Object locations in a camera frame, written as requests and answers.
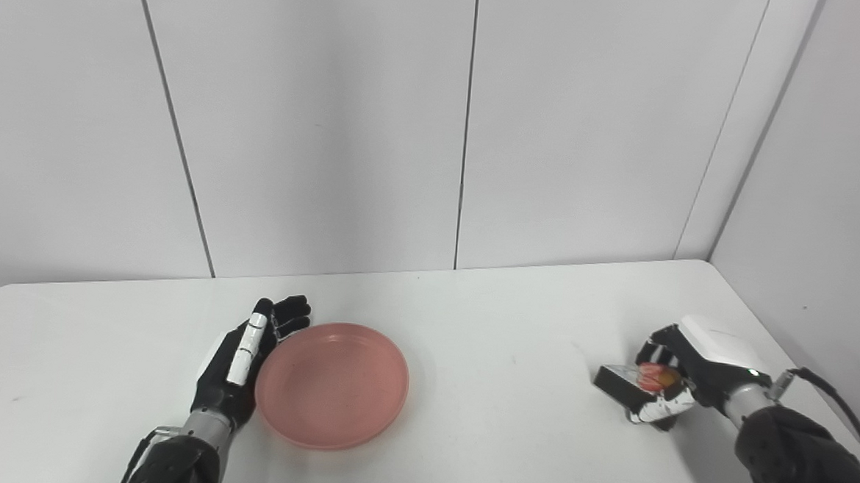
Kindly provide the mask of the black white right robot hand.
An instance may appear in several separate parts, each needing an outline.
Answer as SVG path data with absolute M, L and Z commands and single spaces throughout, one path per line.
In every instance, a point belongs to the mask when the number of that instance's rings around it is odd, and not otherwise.
M 739 429 L 755 412 L 777 404 L 773 378 L 751 346 L 695 315 L 652 333 L 634 362 L 637 385 L 650 395 L 626 410 L 636 425 L 669 431 L 683 413 L 705 407 Z

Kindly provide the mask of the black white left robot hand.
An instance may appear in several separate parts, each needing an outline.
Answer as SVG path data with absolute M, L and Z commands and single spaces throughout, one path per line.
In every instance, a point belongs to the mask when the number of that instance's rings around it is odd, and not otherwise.
M 246 333 L 254 329 L 250 318 L 228 331 L 198 377 L 190 411 L 215 411 L 228 419 L 232 432 L 238 432 L 256 409 L 254 388 L 266 357 L 285 338 L 307 329 L 311 312 L 303 295 L 279 303 L 260 299 L 252 312 L 265 318 L 257 344 L 248 343 Z

